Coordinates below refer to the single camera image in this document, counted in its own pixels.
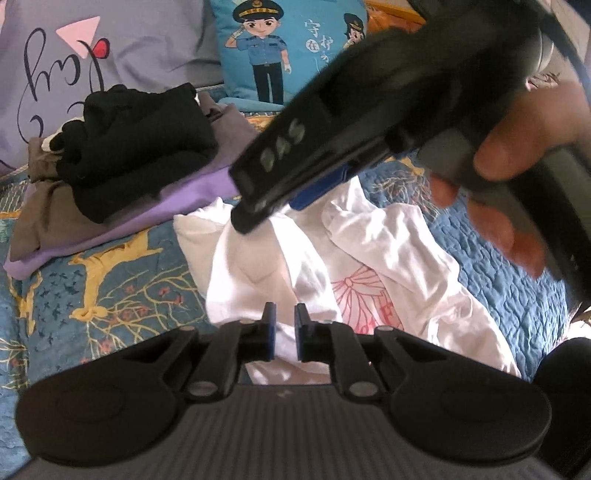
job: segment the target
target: pink triangle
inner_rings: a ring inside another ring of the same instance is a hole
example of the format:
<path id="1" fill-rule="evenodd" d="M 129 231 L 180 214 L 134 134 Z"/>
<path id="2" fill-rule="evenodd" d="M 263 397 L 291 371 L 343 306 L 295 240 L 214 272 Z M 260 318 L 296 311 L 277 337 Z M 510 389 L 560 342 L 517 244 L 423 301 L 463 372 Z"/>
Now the pink triangle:
<path id="1" fill-rule="evenodd" d="M 87 18 L 86 20 L 80 20 L 79 22 L 58 28 L 56 33 L 72 50 L 85 59 L 88 56 L 88 49 L 78 40 L 86 42 L 92 48 L 92 40 L 95 37 L 99 22 L 100 17 Z"/>

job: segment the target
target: purple pillow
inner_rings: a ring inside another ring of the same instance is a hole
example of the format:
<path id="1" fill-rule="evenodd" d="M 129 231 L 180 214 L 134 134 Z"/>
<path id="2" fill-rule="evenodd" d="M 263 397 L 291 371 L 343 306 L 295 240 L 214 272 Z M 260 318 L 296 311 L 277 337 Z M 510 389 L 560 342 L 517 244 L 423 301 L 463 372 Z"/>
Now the purple pillow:
<path id="1" fill-rule="evenodd" d="M 91 92 L 222 83 L 207 0 L 8 0 L 0 31 L 0 176 Z"/>

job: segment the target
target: finger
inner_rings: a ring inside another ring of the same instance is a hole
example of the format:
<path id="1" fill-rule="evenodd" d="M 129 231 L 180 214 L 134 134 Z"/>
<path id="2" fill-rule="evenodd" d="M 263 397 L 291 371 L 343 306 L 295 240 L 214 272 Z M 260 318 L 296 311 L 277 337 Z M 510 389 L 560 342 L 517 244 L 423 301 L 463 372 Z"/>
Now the finger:
<path id="1" fill-rule="evenodd" d="M 544 247 L 531 233 L 516 232 L 513 247 L 506 256 L 534 278 L 538 278 L 544 271 Z"/>
<path id="2" fill-rule="evenodd" d="M 522 173 L 559 145 L 585 141 L 591 111 L 578 83 L 524 93 L 478 149 L 474 166 L 487 180 Z"/>
<path id="3" fill-rule="evenodd" d="M 467 210 L 468 218 L 485 240 L 503 253 L 511 251 L 515 229 L 504 213 L 474 200 L 468 201 Z"/>
<path id="4" fill-rule="evenodd" d="M 447 208 L 456 201 L 458 187 L 434 174 L 431 175 L 430 183 L 431 198 L 439 208 Z"/>

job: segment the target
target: ribbed gray surface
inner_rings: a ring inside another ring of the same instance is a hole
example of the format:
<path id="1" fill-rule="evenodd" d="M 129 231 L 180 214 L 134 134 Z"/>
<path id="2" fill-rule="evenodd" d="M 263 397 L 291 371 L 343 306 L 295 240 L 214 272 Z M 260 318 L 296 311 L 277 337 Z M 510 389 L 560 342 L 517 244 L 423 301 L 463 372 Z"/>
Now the ribbed gray surface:
<path id="1" fill-rule="evenodd" d="M 380 410 L 342 399 L 331 385 L 239 385 L 225 401 L 195 405 L 163 442 L 133 460 L 75 469 L 35 460 L 15 480 L 546 480 L 525 460 L 462 468 L 408 445 Z"/>

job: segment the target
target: bed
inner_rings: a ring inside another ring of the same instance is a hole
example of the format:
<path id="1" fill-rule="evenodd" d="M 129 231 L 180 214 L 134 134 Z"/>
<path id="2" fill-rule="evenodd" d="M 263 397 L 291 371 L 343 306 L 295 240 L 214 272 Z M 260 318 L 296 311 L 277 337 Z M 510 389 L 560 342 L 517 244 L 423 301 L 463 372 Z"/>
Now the bed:
<path id="1" fill-rule="evenodd" d="M 274 113 L 246 113 L 264 129 Z M 506 336 L 522 376 L 564 335 L 567 292 L 548 274 L 527 277 L 484 242 L 466 216 L 466 201 L 439 210 L 415 155 L 391 158 L 363 172 L 367 198 L 421 207 L 437 242 L 460 264 L 460 281 L 490 311 Z M 0 256 L 22 207 L 27 172 L 0 178 Z M 167 330 L 212 329 L 168 221 L 69 257 L 56 258 L 30 278 L 0 271 L 0 478 L 27 461 L 14 424 L 18 395 L 32 383 Z"/>

